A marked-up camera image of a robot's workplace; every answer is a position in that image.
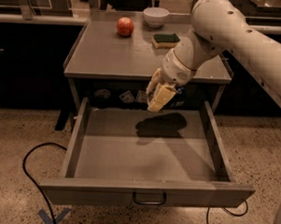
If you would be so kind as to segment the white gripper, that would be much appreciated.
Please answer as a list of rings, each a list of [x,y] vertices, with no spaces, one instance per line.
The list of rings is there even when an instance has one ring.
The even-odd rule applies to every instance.
[[[184,86],[195,76],[196,71],[192,50],[170,49],[162,60],[162,69],[158,68],[148,83],[148,111],[161,111],[176,95],[176,88],[169,83]]]

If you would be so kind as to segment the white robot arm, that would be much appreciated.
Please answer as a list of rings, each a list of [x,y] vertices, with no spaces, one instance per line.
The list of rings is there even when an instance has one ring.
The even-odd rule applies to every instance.
[[[148,110],[158,112],[205,62],[228,51],[270,90],[281,108],[281,43],[253,29],[229,0],[198,0],[186,37],[170,49],[148,83]]]

